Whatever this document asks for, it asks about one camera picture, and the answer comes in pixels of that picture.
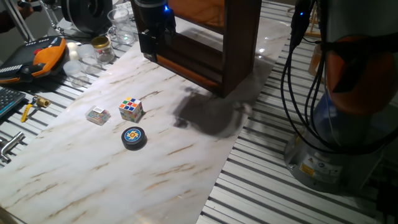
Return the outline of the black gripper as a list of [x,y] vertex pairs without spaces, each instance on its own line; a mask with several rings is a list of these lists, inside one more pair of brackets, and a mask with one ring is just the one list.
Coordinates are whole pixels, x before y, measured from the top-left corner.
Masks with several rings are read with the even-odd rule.
[[135,0],[146,30],[139,33],[139,44],[144,57],[157,62],[157,38],[159,44],[172,46],[175,37],[175,15],[169,7],[168,0]]

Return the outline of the bystander's bare hand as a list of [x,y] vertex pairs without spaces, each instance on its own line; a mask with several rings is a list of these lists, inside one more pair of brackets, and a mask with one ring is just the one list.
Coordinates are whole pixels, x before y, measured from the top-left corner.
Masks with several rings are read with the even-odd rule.
[[24,6],[24,7],[18,6],[17,8],[23,19],[27,19],[29,16],[31,16],[34,13],[33,8],[30,6]]

